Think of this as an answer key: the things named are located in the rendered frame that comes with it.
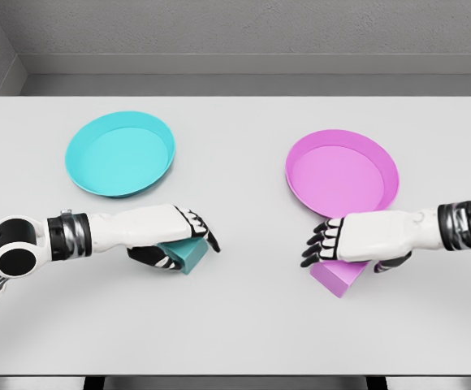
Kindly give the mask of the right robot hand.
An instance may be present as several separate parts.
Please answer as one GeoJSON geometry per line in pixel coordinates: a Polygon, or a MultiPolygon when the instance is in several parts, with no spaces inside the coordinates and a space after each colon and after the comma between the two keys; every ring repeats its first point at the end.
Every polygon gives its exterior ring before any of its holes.
{"type": "Polygon", "coordinates": [[[413,251],[405,231],[407,222],[408,213],[402,211],[376,211],[328,219],[314,228],[300,265],[375,261],[376,273],[398,267],[413,251]]]}

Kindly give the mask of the teal round plate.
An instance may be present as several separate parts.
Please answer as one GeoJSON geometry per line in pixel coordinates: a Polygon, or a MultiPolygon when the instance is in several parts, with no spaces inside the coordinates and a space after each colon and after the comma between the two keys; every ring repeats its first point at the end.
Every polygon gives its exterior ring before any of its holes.
{"type": "Polygon", "coordinates": [[[175,138],[159,118],[117,111],[85,124],[71,139],[65,168],[81,189],[103,197],[129,197],[160,180],[175,156],[175,138]]]}

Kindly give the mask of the pink block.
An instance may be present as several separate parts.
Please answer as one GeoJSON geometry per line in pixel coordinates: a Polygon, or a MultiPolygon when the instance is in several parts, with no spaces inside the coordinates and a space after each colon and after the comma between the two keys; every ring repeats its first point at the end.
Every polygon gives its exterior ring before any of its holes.
{"type": "Polygon", "coordinates": [[[367,265],[368,262],[318,262],[312,265],[310,274],[336,297],[341,298],[367,265]]]}

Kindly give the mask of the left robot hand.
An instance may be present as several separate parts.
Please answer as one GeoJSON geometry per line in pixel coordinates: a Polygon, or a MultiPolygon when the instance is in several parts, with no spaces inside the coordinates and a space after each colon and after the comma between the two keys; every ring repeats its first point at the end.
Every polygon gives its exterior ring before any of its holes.
{"type": "Polygon", "coordinates": [[[127,255],[145,265],[169,271],[182,271],[184,264],[178,256],[167,254],[158,244],[205,239],[219,253],[218,240],[205,220],[190,209],[165,204],[145,207],[143,218],[136,219],[134,232],[128,234],[127,255]]]}

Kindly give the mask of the pink round plate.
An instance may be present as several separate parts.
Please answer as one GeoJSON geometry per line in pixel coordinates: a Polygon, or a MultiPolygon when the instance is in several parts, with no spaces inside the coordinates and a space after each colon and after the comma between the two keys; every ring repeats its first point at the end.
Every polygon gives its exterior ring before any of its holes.
{"type": "Polygon", "coordinates": [[[304,206],[328,218],[385,210],[400,187],[398,168],[380,144],[340,129],[299,139],[287,154],[285,176],[304,206]]]}

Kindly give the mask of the teal block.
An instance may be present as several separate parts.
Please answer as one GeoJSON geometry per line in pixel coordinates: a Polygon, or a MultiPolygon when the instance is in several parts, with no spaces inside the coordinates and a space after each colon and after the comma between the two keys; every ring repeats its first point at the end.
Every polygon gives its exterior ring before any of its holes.
{"type": "Polygon", "coordinates": [[[203,238],[190,238],[158,244],[170,259],[181,265],[180,271],[188,275],[208,251],[208,244],[203,238]]]}

